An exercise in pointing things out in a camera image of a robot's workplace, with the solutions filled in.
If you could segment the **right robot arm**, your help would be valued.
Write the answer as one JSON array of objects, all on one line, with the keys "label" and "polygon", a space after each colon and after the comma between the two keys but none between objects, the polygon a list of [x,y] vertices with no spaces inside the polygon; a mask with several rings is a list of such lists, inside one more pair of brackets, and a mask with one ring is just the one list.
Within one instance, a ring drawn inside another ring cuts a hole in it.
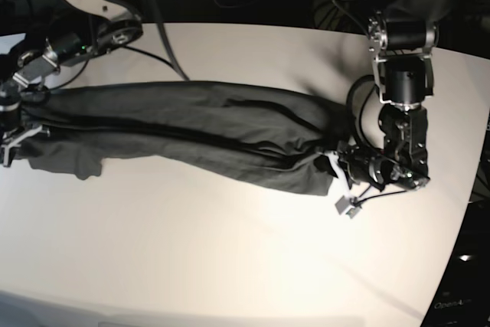
[{"label": "right robot arm", "polygon": [[24,120],[24,91],[48,100],[51,91],[44,78],[63,65],[88,62],[125,47],[142,36],[138,0],[64,0],[73,7],[5,55],[1,78],[1,164],[11,165],[20,143],[48,128],[37,120]]}]

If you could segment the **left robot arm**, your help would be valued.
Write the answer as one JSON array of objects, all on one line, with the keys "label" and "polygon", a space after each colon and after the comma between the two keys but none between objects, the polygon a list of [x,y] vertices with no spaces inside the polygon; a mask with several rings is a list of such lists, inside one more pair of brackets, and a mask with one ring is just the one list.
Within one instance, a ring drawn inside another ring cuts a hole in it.
[{"label": "left robot arm", "polygon": [[371,199],[354,195],[354,184],[366,183],[379,195],[389,185],[398,193],[416,191],[429,181],[424,100],[433,95],[433,49],[439,39],[439,23],[458,0],[331,0],[369,40],[372,73],[354,82],[347,106],[357,88],[372,83],[382,105],[378,126],[384,145],[374,146],[363,130],[362,115],[353,116],[354,144],[340,142],[325,152],[337,178],[345,187],[346,204],[359,208]]}]

